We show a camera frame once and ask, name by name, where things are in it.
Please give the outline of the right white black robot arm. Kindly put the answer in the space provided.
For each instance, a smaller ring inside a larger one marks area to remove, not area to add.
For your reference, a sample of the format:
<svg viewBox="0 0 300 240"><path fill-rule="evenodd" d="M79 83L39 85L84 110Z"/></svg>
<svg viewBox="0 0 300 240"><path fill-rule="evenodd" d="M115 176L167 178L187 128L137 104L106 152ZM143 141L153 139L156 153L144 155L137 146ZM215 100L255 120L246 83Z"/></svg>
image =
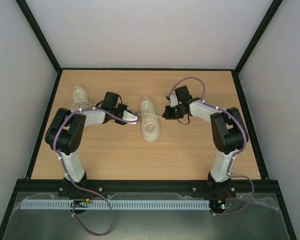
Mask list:
<svg viewBox="0 0 300 240"><path fill-rule="evenodd" d="M163 118L180 120L186 115L188 118L198 117L211 125L217 153L214 166L209 172L212 181L208 183L208 191L219 196L226 189L224 182L230 178L236 156L246 149L249 140L240 111L236 107L222 108L201 97L192 97L186 86L173 91L166 96L169 105L165 107Z"/></svg>

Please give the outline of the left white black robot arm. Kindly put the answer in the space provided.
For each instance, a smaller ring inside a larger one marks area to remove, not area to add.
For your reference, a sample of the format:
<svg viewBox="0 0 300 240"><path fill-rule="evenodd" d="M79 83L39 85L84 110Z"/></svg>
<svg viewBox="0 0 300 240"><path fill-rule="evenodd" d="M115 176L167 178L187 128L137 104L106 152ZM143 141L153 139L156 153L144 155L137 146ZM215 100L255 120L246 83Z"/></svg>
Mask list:
<svg viewBox="0 0 300 240"><path fill-rule="evenodd" d="M65 179L79 183L87 177L78 152L85 127L102 125L111 120L119 125L135 125L139 116L128 110L119 94L110 91L94 106L74 111L66 108L57 110L44 140L58 155Z"/></svg>

